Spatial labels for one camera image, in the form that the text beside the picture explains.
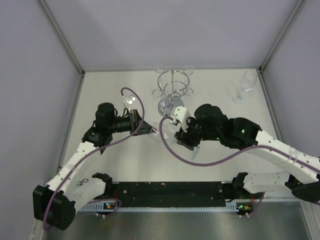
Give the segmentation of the chrome wine glass rack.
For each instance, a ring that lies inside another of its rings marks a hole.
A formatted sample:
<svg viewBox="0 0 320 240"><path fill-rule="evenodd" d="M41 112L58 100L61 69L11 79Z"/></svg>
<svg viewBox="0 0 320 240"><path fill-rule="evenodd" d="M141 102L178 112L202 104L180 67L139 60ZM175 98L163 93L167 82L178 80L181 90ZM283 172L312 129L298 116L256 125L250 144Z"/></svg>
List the chrome wine glass rack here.
<svg viewBox="0 0 320 240"><path fill-rule="evenodd" d="M191 66L183 70L172 69L158 74L157 88L152 95L159 99L157 104L158 113L162 117L170 116L176 107L184 107L187 100L194 94L191 88L191 75L195 69Z"/></svg>

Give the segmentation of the clear wine glass taken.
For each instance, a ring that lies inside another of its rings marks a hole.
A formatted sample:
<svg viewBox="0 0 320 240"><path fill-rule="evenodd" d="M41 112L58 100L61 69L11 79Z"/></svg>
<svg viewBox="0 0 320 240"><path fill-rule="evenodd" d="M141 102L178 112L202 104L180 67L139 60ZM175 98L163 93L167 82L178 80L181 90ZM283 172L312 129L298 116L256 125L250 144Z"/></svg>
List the clear wine glass taken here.
<svg viewBox="0 0 320 240"><path fill-rule="evenodd" d="M237 104L245 101L245 93L251 91L258 80L256 71L246 71L235 85L232 100Z"/></svg>

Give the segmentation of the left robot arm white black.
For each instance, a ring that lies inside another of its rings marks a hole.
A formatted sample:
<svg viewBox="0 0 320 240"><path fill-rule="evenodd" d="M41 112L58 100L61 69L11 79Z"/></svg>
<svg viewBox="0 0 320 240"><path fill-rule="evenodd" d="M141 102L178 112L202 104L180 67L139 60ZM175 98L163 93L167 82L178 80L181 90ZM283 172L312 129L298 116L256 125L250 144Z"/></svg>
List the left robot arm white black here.
<svg viewBox="0 0 320 240"><path fill-rule="evenodd" d="M112 103L101 103L92 126L69 161L46 185L38 185L32 193L33 214L42 221L43 229L66 230L85 205L95 198L106 199L113 194L112 178L106 173L97 172L87 183L79 184L105 149L115 145L113 134L128 132L133 137L148 135L152 129L136 109L125 109L123 115L118 116Z"/></svg>

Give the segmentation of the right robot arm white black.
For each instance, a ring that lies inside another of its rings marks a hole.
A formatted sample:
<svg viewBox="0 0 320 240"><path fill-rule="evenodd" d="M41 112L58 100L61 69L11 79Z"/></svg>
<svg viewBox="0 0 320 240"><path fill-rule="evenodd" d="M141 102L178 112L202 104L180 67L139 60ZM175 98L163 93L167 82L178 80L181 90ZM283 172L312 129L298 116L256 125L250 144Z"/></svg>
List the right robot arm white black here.
<svg viewBox="0 0 320 240"><path fill-rule="evenodd" d="M292 193L296 198L320 203L320 159L272 137L258 124L243 118L228 118L211 104L198 107L191 116L188 109L177 107L173 124L180 124L175 139L189 150L202 141L218 141L236 149L230 157L248 152L275 165L273 173L241 172L233 179L233 192L239 198L256 193Z"/></svg>

